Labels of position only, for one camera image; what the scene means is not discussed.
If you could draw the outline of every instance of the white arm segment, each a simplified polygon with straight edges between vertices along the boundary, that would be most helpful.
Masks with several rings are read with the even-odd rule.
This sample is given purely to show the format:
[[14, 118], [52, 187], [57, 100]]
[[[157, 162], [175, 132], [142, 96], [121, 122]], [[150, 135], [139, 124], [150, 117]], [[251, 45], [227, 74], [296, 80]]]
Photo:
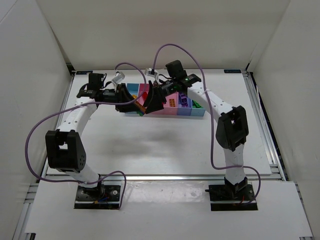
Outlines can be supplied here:
[[[216, 122], [221, 117], [222, 113], [228, 113], [233, 110], [232, 105], [223, 101], [220, 97], [215, 95], [210, 89], [206, 89], [213, 109], [213, 118]], [[195, 82], [187, 89], [187, 96], [200, 104], [208, 113], [210, 113], [209, 103], [204, 91], [204, 84], [202, 82]], [[225, 157], [225, 165], [244, 165], [244, 145], [240, 144], [235, 151], [230, 149], [223, 149]], [[225, 178], [233, 185], [240, 183], [246, 177], [243, 167], [234, 167], [226, 169]]]
[[[89, 97], [80, 97], [76, 99], [75, 105], [90, 103], [94, 101], [94, 99], [91, 99]], [[74, 130], [75, 132], [78, 132], [81, 137], [87, 122], [96, 110], [97, 105], [95, 104], [86, 105], [84, 107], [72, 110], [66, 120], [57, 129], [59, 129], [61, 132], [70, 132], [71, 130]], [[95, 173], [87, 163], [79, 173], [73, 171], [65, 171], [65, 173], [73, 177], [74, 179], [85, 183], [95, 182], [99, 179], [99, 175]], [[80, 186], [85, 188], [95, 188], [97, 186], [97, 183], [90, 185], [82, 183], [80, 184]]]

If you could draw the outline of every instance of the table surface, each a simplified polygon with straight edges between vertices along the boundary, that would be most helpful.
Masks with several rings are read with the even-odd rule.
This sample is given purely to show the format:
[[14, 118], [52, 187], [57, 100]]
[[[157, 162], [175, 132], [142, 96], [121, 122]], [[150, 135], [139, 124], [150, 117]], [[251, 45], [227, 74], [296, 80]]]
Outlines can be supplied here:
[[311, 237], [293, 182], [262, 181], [258, 211], [210, 211], [206, 181], [129, 181], [121, 210], [73, 209], [77, 184], [41, 181], [36, 240], [299, 240]]
[[[106, 81], [114, 75], [107, 73]], [[124, 70], [126, 83], [142, 83], [136, 70]], [[164, 69], [159, 72], [167, 74]], [[256, 117], [241, 73], [224, 73], [219, 69], [204, 71], [207, 87], [234, 106], [246, 109], [249, 135], [244, 147], [244, 164], [256, 168], [262, 175], [271, 169]], [[187, 70], [188, 74], [198, 70]], [[72, 107], [87, 75], [75, 75], [66, 107]], [[91, 116], [81, 136], [86, 151], [86, 164], [100, 174], [121, 170], [128, 175], [223, 175], [210, 164], [211, 124], [210, 115], [204, 117], [124, 114], [114, 106], [101, 105]], [[221, 146], [214, 140], [214, 162], [225, 166]], [[49, 168], [48, 174], [61, 174]]]

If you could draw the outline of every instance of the wall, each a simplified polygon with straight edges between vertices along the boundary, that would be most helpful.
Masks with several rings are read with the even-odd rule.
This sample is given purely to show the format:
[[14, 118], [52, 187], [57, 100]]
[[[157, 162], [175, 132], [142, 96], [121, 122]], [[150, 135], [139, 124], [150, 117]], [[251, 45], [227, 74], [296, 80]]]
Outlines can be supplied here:
[[[37, 0], [76, 70], [151, 67], [163, 44], [182, 45], [205, 68], [255, 66], [290, 0]], [[158, 67], [179, 58], [161, 52]]]
[[291, 180], [320, 239], [320, 1], [292, 0], [254, 70]]
[[[70, 81], [53, 33], [35, 0], [0, 3], [0, 239], [11, 240], [30, 182], [24, 144], [31, 127], [60, 109]], [[40, 173], [44, 136], [56, 119], [43, 124], [30, 143]]]

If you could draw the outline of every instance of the black mounting plate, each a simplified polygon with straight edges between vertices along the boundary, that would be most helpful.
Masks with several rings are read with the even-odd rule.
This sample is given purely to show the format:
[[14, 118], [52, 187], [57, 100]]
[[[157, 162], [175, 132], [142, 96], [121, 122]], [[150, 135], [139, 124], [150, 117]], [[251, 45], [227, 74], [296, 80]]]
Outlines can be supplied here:
[[102, 185], [105, 195], [108, 196], [107, 200], [94, 203], [96, 199], [91, 198], [85, 194], [83, 187], [78, 186], [76, 191], [74, 209], [107, 209], [114, 210], [119, 208], [120, 201], [120, 185]]
[[258, 210], [257, 202], [246, 203], [254, 198], [255, 192], [248, 184], [237, 194], [231, 197], [225, 184], [209, 185], [206, 190], [210, 195], [211, 211], [255, 211]]

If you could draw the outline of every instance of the white wall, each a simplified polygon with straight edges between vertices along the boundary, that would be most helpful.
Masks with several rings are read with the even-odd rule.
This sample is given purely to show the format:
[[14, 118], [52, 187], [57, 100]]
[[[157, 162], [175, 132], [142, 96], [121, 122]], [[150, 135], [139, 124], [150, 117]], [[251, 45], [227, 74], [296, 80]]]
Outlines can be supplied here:
[[[31, 127], [60, 109], [70, 80], [53, 33], [35, 0], [0, 2], [0, 239], [11, 240], [30, 182], [24, 144]], [[30, 143], [39, 173], [45, 156], [43, 124]]]
[[291, 180], [320, 239], [320, 1], [292, 0], [254, 70]]
[[[151, 67], [156, 50], [176, 43], [205, 68], [255, 66], [290, 0], [37, 0], [76, 70]], [[179, 58], [161, 52], [158, 66]]]

